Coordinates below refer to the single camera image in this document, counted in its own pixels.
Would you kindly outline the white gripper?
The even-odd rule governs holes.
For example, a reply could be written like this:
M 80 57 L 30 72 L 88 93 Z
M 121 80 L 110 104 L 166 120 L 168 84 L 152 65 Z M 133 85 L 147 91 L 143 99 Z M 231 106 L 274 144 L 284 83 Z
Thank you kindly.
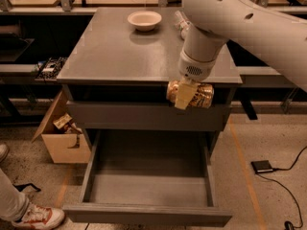
M 216 55 L 205 51 L 180 52 L 178 70 L 187 78 L 179 81 L 175 108 L 185 110 L 195 96 L 199 84 L 195 81 L 203 81 L 215 65 Z

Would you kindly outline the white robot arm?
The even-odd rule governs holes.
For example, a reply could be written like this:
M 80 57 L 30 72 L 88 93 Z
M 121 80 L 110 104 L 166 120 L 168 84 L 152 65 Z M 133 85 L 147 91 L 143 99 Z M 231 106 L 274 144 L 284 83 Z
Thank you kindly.
M 178 70 L 204 81 L 224 44 L 232 40 L 307 91 L 307 21 L 250 0 L 182 0 L 190 21 Z

